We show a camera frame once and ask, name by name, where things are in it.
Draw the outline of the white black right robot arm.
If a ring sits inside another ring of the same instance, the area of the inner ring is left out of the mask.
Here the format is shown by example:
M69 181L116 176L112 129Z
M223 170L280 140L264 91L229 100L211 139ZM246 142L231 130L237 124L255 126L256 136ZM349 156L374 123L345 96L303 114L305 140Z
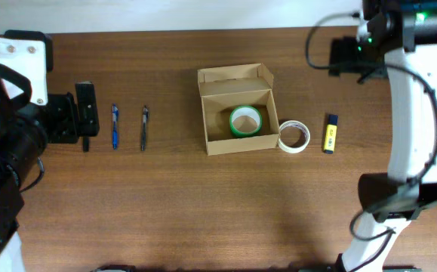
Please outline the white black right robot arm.
M335 41L333 74L386 77L392 150L384 173L359 178L361 211L337 271L381 271L399 234L437 206L437 1L365 1L354 38Z

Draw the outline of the green tape roll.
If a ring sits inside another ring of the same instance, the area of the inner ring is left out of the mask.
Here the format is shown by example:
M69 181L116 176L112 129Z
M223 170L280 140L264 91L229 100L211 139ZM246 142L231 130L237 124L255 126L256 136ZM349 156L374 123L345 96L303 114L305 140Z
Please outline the green tape roll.
M236 138L255 136L261 129L263 119L260 112L252 106L236 107L230 114L229 126Z

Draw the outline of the blue ballpoint pen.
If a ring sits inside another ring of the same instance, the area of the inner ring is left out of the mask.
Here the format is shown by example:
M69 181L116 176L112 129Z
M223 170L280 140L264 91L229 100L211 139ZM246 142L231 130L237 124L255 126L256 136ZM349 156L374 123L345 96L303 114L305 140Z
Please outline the blue ballpoint pen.
M112 148L118 149L118 107L116 104L112 105Z

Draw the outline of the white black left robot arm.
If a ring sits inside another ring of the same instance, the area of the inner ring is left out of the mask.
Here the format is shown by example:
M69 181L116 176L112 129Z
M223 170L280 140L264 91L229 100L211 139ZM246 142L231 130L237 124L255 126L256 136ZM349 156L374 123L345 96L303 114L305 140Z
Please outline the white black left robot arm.
M23 182L49 144L75 144L97 136L100 125L94 86L78 83L75 94L52 94L32 104L30 81L0 64L0 260L17 238L17 215L24 206Z

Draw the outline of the black ballpoint pen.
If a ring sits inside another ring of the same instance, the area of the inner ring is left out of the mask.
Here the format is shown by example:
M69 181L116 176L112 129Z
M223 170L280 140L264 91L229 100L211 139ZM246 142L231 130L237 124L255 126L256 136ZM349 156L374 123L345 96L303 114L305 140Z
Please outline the black ballpoint pen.
M149 121L149 109L147 105L143 107L142 115L142 128L141 128L141 139L140 139L140 149L142 151L146 150L146 139L147 139L147 123Z

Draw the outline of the yellow highlighter marker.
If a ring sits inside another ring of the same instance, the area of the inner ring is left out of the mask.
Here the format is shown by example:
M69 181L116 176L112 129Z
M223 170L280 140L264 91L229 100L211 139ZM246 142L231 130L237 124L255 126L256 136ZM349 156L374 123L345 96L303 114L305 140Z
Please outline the yellow highlighter marker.
M325 139L323 145L323 151L327 154L333 154L337 139L337 124L338 116L330 114L328 116L328 123L325 128Z

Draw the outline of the beige masking tape roll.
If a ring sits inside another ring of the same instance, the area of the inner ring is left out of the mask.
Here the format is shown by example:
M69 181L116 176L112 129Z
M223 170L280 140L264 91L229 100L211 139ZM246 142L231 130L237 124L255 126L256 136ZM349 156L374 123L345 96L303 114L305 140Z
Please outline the beige masking tape roll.
M309 128L297 120L288 120L279 126L278 148L286 153L301 153L309 145Z

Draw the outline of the brown cardboard box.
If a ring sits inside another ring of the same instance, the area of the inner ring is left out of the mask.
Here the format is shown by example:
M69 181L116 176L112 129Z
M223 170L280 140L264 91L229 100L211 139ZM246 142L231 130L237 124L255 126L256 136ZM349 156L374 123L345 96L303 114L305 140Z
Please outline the brown cardboard box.
M197 71L209 156L276 147L274 76L262 63Z

